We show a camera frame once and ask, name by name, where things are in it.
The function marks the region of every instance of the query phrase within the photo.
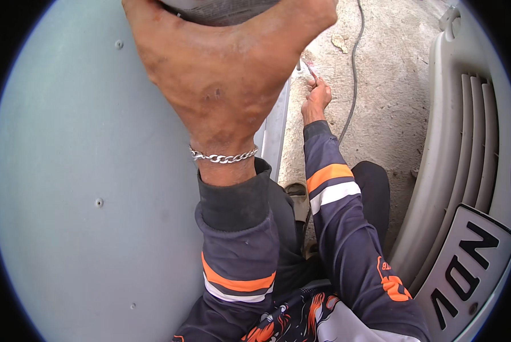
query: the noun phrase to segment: sleeve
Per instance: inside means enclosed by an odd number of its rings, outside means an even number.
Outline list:
[[[204,234],[205,290],[174,341],[238,341],[271,307],[279,238],[269,209],[271,167],[255,159],[257,175],[213,187],[199,175],[197,225]]]
[[[369,328],[430,340],[422,310],[385,262],[361,191],[328,123],[304,129],[307,188],[320,256],[341,300]]]

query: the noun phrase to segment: white license plate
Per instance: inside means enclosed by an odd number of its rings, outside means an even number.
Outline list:
[[[493,293],[511,258],[511,230],[464,204],[415,300],[435,341],[452,341]]]

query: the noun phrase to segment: white stripe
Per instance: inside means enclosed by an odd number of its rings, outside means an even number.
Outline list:
[[[356,195],[359,193],[360,188],[356,182],[340,183],[324,188],[320,194],[316,195],[311,200],[312,214],[315,215],[318,211],[320,211],[320,207],[324,204],[335,202],[344,198],[345,196]]]
[[[245,303],[259,303],[265,299],[265,295],[271,293],[273,291],[273,287],[275,286],[275,282],[271,284],[271,287],[264,294],[260,294],[257,296],[232,296],[230,294],[225,294],[219,291],[214,285],[212,285],[208,279],[206,279],[206,274],[203,272],[204,277],[204,286],[206,286],[206,290],[210,292],[210,294],[214,297],[218,297],[219,299],[223,299],[226,302],[245,302]]]

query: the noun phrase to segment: person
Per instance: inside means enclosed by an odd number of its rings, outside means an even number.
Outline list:
[[[301,52],[337,20],[337,1],[281,0],[228,27],[184,21],[155,0],[122,4],[149,79],[197,151],[205,290],[172,340],[430,340],[383,258],[386,173],[369,162],[347,166],[324,117],[327,83],[310,81],[301,107],[306,192],[301,182],[288,195],[270,181],[269,164],[246,154]],[[211,154],[229,162],[201,158]],[[308,260],[295,222],[307,197],[318,241]]]

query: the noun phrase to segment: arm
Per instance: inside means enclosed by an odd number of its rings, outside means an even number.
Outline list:
[[[207,162],[200,164],[201,176],[211,167]],[[195,218],[204,233],[205,291],[176,332],[177,341],[238,341],[271,306],[279,240],[267,201],[270,167],[262,159],[255,167],[254,158],[246,164],[257,175],[236,185],[215,187],[199,177]]]
[[[253,149],[301,52],[337,19],[336,0],[281,0],[229,27],[186,22],[157,0],[122,4],[149,79],[184,123],[193,149],[206,155]],[[267,202],[270,168],[253,157],[197,163],[205,291],[174,339],[238,341],[271,305],[279,245]]]
[[[302,107],[305,164],[320,256],[341,300],[371,329],[430,339],[421,309],[385,262],[375,228],[362,214],[361,192],[339,152],[324,108],[322,80]]]

